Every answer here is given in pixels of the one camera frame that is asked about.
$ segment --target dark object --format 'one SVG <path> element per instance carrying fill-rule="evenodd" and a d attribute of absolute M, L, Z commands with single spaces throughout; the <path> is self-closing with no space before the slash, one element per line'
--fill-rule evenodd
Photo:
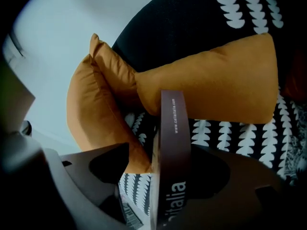
<path fill-rule="evenodd" d="M 273 171 L 251 158 L 192 145 L 192 155 L 196 154 L 209 164 L 192 171 L 202 174 L 203 180 L 199 180 L 199 177 L 195 181 L 192 179 L 189 197 L 193 199 L 188 200 L 184 209 L 169 224 L 170 229 L 258 229 L 263 225 L 280 224 L 279 218 L 285 216 L 286 201 L 282 197 L 283 182 Z M 227 166 L 218 173 L 219 177 L 213 178 L 210 174 L 215 174 L 214 162 L 217 160 L 223 160 Z M 267 186 L 274 193 L 272 190 L 259 191 L 259 188 Z M 203 189 L 204 197 L 199 195 L 199 187 Z M 194 191 L 199 195 L 198 199 L 195 199 Z M 272 202 L 275 202 L 275 207 L 283 204 L 274 215 L 267 211 L 273 206 Z"/>
<path fill-rule="evenodd" d="M 107 197 L 115 194 L 128 157 L 129 145 L 124 143 L 61 156 L 61 160 L 72 163 L 65 167 L 66 171 L 82 193 L 99 207 Z"/>
<path fill-rule="evenodd" d="M 161 91 L 161 123 L 153 140 L 151 229 L 162 229 L 187 202 L 191 144 L 181 91 Z"/>
<path fill-rule="evenodd" d="M 3 183 L 0 195 L 2 206 L 6 209 L 2 224 L 32 229 L 41 228 L 44 224 L 51 229 L 59 226 L 64 229 L 127 229 L 119 222 L 124 221 L 119 199 L 117 205 L 112 199 L 117 195 L 117 185 L 104 183 L 88 173 L 89 164 L 82 166 L 112 149 L 127 159 L 127 166 L 128 146 L 123 144 L 80 153 L 79 156 L 74 154 L 76 160 L 72 159 L 72 165 L 64 167 L 57 152 L 52 149 L 42 151 L 30 137 L 18 133 L 6 137 L 0 154 L 0 179 Z M 68 173 L 66 169 L 72 169 L 74 163 L 80 167 Z M 113 172 L 112 178 L 118 178 L 118 170 Z M 113 172 L 109 170 L 105 174 L 112 176 Z M 109 213 L 116 215 L 111 217 L 99 207 L 107 208 Z M 12 220 L 13 216 L 17 216 L 18 220 Z"/>

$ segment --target orange cushion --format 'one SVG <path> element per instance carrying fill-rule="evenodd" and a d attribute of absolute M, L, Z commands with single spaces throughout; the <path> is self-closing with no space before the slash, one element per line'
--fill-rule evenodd
<path fill-rule="evenodd" d="M 84 58 L 71 79 L 67 95 L 67 123 L 81 150 L 128 142 L 129 164 L 125 172 L 151 171 L 145 151 L 122 118 L 91 55 Z"/>
<path fill-rule="evenodd" d="M 278 94 L 277 62 L 269 34 L 135 73 L 145 109 L 159 115 L 160 90 L 182 90 L 189 118 L 264 124 L 270 122 Z"/>
<path fill-rule="evenodd" d="M 129 66 L 107 43 L 93 34 L 90 42 L 90 54 L 96 61 L 115 99 L 126 110 L 142 108 L 136 91 L 135 70 Z"/>

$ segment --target white leaf pattern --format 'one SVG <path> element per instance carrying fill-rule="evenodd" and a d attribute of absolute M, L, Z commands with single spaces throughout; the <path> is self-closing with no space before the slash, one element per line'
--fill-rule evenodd
<path fill-rule="evenodd" d="M 144 146 L 146 135 L 144 133 L 139 134 L 139 141 Z"/>
<path fill-rule="evenodd" d="M 135 183 L 135 174 L 128 174 L 127 181 L 127 196 L 131 199 L 133 198 L 133 186 Z"/>
<path fill-rule="evenodd" d="M 275 119 L 273 118 L 269 123 L 263 126 L 263 130 L 265 130 L 265 132 L 262 137 L 265 138 L 265 140 L 263 141 L 262 145 L 265 147 L 261 150 L 261 154 L 263 155 L 259 159 L 260 162 L 263 162 L 269 168 L 272 168 L 273 166 L 273 153 L 276 152 L 275 145 L 277 144 L 277 139 L 275 138 L 277 133 L 274 131 L 276 129 L 274 123 Z"/>
<path fill-rule="evenodd" d="M 136 206 L 144 211 L 146 191 L 149 190 L 150 174 L 141 174 L 137 189 Z"/>
<path fill-rule="evenodd" d="M 252 20 L 253 24 L 256 26 L 254 27 L 254 31 L 257 34 L 267 33 L 269 28 L 267 25 L 267 20 L 264 19 L 265 13 L 261 12 L 262 4 L 259 4 L 260 0 L 245 0 L 249 4 L 247 4 L 248 8 L 251 10 L 250 15 L 254 18 Z"/>
<path fill-rule="evenodd" d="M 119 186 L 125 190 L 125 186 L 124 186 L 124 183 L 125 183 L 125 174 L 123 174 L 119 180 Z"/>
<path fill-rule="evenodd" d="M 141 114 L 138 116 L 137 120 L 135 121 L 135 123 L 134 123 L 134 125 L 133 125 L 133 129 L 132 129 L 132 131 L 133 131 L 134 134 L 136 134 L 136 132 L 138 131 L 138 128 L 140 127 L 140 124 L 141 124 L 141 121 L 142 121 L 144 115 L 145 115 L 145 113 L 141 113 Z"/>
<path fill-rule="evenodd" d="M 282 15 L 279 14 L 280 8 L 277 6 L 276 0 L 266 0 L 269 4 L 268 7 L 272 11 L 271 16 L 273 18 L 272 22 L 277 28 L 283 27 Z"/>
<path fill-rule="evenodd" d="M 298 120 L 298 110 L 297 110 L 296 104 L 294 103 L 294 101 L 290 101 L 290 104 L 291 104 L 291 107 L 295 115 L 295 120 Z"/>
<path fill-rule="evenodd" d="M 227 148 L 230 144 L 228 142 L 228 140 L 231 140 L 229 134 L 231 134 L 231 123 L 229 122 L 220 122 L 219 126 L 221 126 L 219 133 L 221 133 L 221 135 L 219 136 L 218 140 L 220 140 L 220 142 L 217 144 L 217 148 L 219 150 L 224 150 L 224 151 L 229 151 L 229 149 Z"/>
<path fill-rule="evenodd" d="M 210 133 L 208 127 L 210 127 L 211 124 L 207 120 L 200 120 L 196 122 L 194 126 L 198 128 L 193 130 L 193 133 L 196 133 L 196 135 L 191 138 L 191 140 L 194 140 L 192 144 L 208 146 L 209 144 L 206 140 L 210 139 L 207 134 Z"/>
<path fill-rule="evenodd" d="M 283 122 L 283 135 L 285 135 L 285 137 L 283 138 L 283 147 L 282 147 L 282 151 L 284 153 L 282 153 L 282 155 L 280 156 L 280 159 L 282 160 L 281 163 L 279 164 L 279 168 L 281 168 L 277 174 L 279 174 L 281 177 L 284 177 L 284 163 L 285 163 L 285 158 L 289 149 L 289 143 L 291 140 L 291 135 L 292 135 L 292 131 L 291 131 L 291 119 L 289 117 L 289 112 L 287 111 L 287 106 L 286 106 L 286 102 L 283 99 L 283 97 L 280 95 L 280 91 L 278 91 L 278 99 L 277 99 L 277 105 L 278 105 L 278 109 L 280 110 L 279 113 L 282 116 L 281 121 Z"/>
<path fill-rule="evenodd" d="M 225 11 L 225 18 L 228 19 L 226 23 L 232 28 L 241 28 L 245 24 L 245 20 L 242 18 L 242 12 L 238 12 L 240 6 L 236 4 L 236 0 L 217 0 L 218 3 L 222 4 L 221 9 Z"/>
<path fill-rule="evenodd" d="M 236 151 L 237 154 L 249 157 L 249 154 L 254 153 L 254 150 L 251 148 L 251 146 L 255 145 L 255 142 L 252 140 L 256 138 L 254 130 L 257 130 L 257 128 L 252 124 L 244 125 L 241 128 L 241 131 L 243 131 L 244 133 L 240 135 L 240 138 L 242 138 L 243 140 L 241 140 L 238 144 L 241 148 Z"/>

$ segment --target fabric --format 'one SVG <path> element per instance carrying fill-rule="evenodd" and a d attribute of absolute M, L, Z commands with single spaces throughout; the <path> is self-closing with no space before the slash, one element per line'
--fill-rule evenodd
<path fill-rule="evenodd" d="M 274 117 L 267 124 L 189 119 L 191 143 L 249 156 L 264 163 L 282 178 L 288 179 L 290 175 L 288 167 L 293 163 L 291 137 L 297 133 L 298 110 L 292 101 L 278 95 Z M 137 134 L 147 137 L 143 141 L 143 145 L 146 146 L 147 142 L 152 142 L 149 139 L 150 132 L 153 133 L 152 129 L 158 125 L 158 120 L 148 122 L 150 115 L 147 112 L 142 114 L 142 118 L 137 118 L 138 116 L 139 114 L 135 115 L 136 120 L 132 127 L 138 127 L 135 128 Z M 296 157 L 294 173 L 300 159 L 300 156 Z M 147 215 L 150 214 L 150 182 L 150 173 L 141 175 L 125 173 L 119 182 L 119 186 L 129 199 Z"/>
<path fill-rule="evenodd" d="M 303 7 L 289 11 L 290 6 L 289 0 L 152 0 L 131 19 L 113 49 L 143 72 L 243 37 L 270 33 L 283 87 L 293 58 L 291 29 L 303 27 L 289 18 L 293 13 L 296 20 L 302 18 Z"/>
<path fill-rule="evenodd" d="M 159 115 L 161 89 L 184 93 L 189 118 L 265 124 L 278 93 L 269 34 L 239 39 L 146 72 L 135 73 L 145 109 Z"/>
<path fill-rule="evenodd" d="M 91 55 L 83 59 L 71 79 L 67 94 L 67 124 L 81 150 L 128 142 L 129 164 L 125 172 L 151 171 L 148 156 L 121 116 Z"/>
<path fill-rule="evenodd" d="M 306 186 L 307 179 L 307 103 L 297 104 L 291 101 L 295 107 L 297 130 L 293 132 L 291 147 L 285 165 L 285 174 L 290 177 L 291 185 Z"/>
<path fill-rule="evenodd" d="M 103 73 L 112 93 L 125 110 L 142 108 L 136 92 L 135 70 L 115 53 L 107 43 L 93 34 L 90 42 L 90 54 Z"/>

